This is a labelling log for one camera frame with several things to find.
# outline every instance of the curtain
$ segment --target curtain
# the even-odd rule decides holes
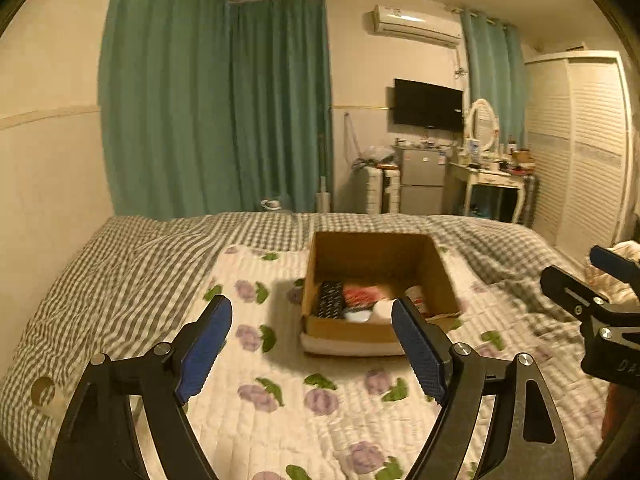
[[[242,208],[277,198],[313,211],[331,177],[324,0],[239,4],[232,25],[233,108]]]
[[[469,10],[462,13],[462,27],[471,102],[487,99],[500,120],[500,142],[513,137],[523,146],[526,72],[518,29],[490,23],[486,15],[473,15]]]
[[[324,0],[111,0],[98,73],[114,209],[314,209],[330,184]]]

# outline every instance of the silver bolt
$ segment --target silver bolt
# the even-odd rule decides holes
[[[471,354],[471,347],[466,343],[456,343],[453,345],[453,351],[458,355]]]
[[[98,353],[91,357],[91,364],[93,366],[101,365],[104,362],[104,354]]]
[[[533,357],[529,354],[520,354],[518,356],[518,361],[520,361],[525,366],[531,366],[533,364]]]
[[[171,345],[169,343],[158,343],[154,346],[154,354],[167,355],[171,351]]]

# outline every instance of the gingham bedspread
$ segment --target gingham bedspread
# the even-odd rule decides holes
[[[474,294],[461,301],[485,301],[478,293],[485,288],[510,312],[500,326],[469,320],[457,331],[460,339],[498,332],[500,344],[492,336],[484,351],[504,357],[530,348],[558,406],[574,469],[584,471],[600,442],[606,385],[579,368],[577,322],[540,293],[542,269],[567,264],[537,234],[514,224],[449,216],[273,213],[170,222],[112,218],[93,236],[28,323],[0,386],[0,431],[28,471],[34,477],[46,471],[57,431],[31,404],[36,378],[49,376],[72,390],[97,351],[119,359],[170,339],[222,247],[299,251],[316,230],[422,232],[444,251],[460,254],[479,278]],[[537,338],[533,348],[529,335]]]

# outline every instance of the air conditioner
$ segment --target air conditioner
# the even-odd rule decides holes
[[[376,6],[374,24],[375,31],[379,34],[430,40],[450,47],[462,40],[459,23],[397,7]]]

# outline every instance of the white wardrobe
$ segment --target white wardrobe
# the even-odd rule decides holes
[[[633,139],[620,55],[563,52],[527,63],[527,142],[540,191],[533,229],[581,262],[619,241],[633,175]]]

